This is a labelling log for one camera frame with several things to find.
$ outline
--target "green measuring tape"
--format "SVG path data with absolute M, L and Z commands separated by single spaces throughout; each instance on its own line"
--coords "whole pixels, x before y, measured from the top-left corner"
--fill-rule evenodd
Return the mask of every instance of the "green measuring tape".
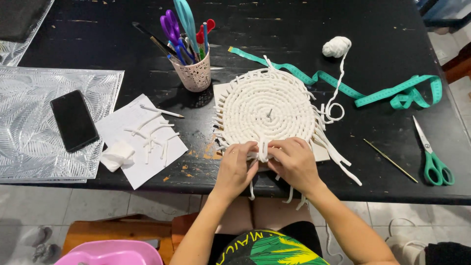
M 245 51 L 242 51 L 238 48 L 230 47 L 229 50 L 232 53 L 235 53 L 241 57 L 247 58 L 249 60 L 259 62 L 265 66 L 268 66 L 267 61 L 263 58 L 259 58 L 255 55 L 252 55 L 250 53 L 246 53 Z M 292 73 L 292 75 L 296 76 L 299 78 L 303 83 L 307 85 L 312 85 L 315 82 L 317 82 L 320 79 L 326 81 L 328 84 L 330 84 L 333 87 L 337 87 L 337 82 L 338 80 L 329 75 L 326 72 L 323 71 L 317 71 L 312 78 L 307 76 L 305 73 L 303 73 L 301 70 L 299 70 L 296 66 L 290 65 L 290 64 L 276 64 L 276 63 L 271 63 L 274 68 L 276 69 L 281 69 L 285 68 L 288 71 Z M 348 96 L 356 99 L 355 100 L 355 105 L 357 107 L 364 106 L 366 104 L 389 98 L 392 96 L 395 96 L 391 99 L 390 104 L 394 109 L 406 109 L 410 107 L 412 102 L 414 101 L 417 103 L 420 107 L 422 108 L 428 108 L 431 105 L 425 102 L 425 100 L 422 98 L 422 95 L 420 92 L 414 87 L 418 83 L 424 82 L 426 80 L 430 81 L 430 87 L 432 89 L 432 105 L 436 104 L 440 101 L 442 97 L 442 85 L 441 85 L 441 80 L 440 77 L 437 75 L 414 75 L 411 79 L 393 87 L 393 88 L 386 88 L 381 91 L 378 91 L 376 93 L 373 93 L 369 96 L 365 96 L 353 88 L 347 86 L 344 83 L 340 83 L 339 90 L 342 91 L 343 93 L 347 94 Z

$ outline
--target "blue scissors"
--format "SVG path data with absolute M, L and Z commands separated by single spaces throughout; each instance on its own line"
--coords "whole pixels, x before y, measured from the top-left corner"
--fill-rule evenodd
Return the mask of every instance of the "blue scissors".
M 442 161 L 440 161 L 437 155 L 435 155 L 435 152 L 432 151 L 432 147 L 427 138 L 425 138 L 425 134 L 423 134 L 419 123 L 414 116 L 412 116 L 412 118 L 414 118 L 415 127 L 417 128 L 420 141 L 425 149 L 425 172 L 423 173 L 425 181 L 435 186 L 440 186 L 442 184 L 453 185 L 455 183 L 455 176 L 453 176 L 451 170 Z
M 188 37 L 190 38 L 193 50 L 199 56 L 200 51 L 198 49 L 198 43 L 196 42 L 195 19 L 193 18 L 191 8 L 186 0 L 173 0 L 173 4 L 175 5 L 175 9 L 177 10 L 180 22 L 183 28 L 185 29 L 185 32 L 187 33 Z
M 167 36 L 172 46 L 175 48 L 175 52 L 181 63 L 183 65 L 195 64 L 195 57 L 187 51 L 184 43 L 180 39 L 180 28 L 172 10 L 167 10 L 165 15 L 160 17 L 160 24 L 162 25 L 165 36 Z

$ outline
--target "white pencil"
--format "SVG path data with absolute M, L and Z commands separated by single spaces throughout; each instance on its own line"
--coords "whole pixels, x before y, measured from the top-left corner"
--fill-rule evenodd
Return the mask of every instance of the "white pencil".
M 173 113 L 173 112 L 170 112 L 170 111 L 166 111 L 166 110 L 163 110 L 163 109 L 158 109 L 158 108 L 149 108 L 149 107 L 146 107 L 144 104 L 140 104 L 141 108 L 144 108 L 144 109 L 147 109 L 147 110 L 151 110 L 151 111 L 154 111 L 154 112 L 162 112 L 162 114 L 168 114 L 168 115 L 172 115 L 172 116 L 175 116 L 175 117 L 178 117 L 178 118 L 184 118 L 182 115 L 180 114 L 176 114 L 176 113 Z

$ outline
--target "white tissue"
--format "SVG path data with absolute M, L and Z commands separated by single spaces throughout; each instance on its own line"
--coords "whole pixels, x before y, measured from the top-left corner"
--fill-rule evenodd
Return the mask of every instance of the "white tissue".
M 122 165 L 132 165 L 134 161 L 130 157 L 134 155 L 134 149 L 125 141 L 119 141 L 101 153 L 100 162 L 106 168 L 114 172 Z

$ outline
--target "black phone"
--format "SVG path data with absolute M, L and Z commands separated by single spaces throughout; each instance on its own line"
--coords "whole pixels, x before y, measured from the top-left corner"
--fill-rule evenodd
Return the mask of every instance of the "black phone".
M 67 152 L 75 152 L 99 138 L 80 90 L 53 99 L 50 103 Z

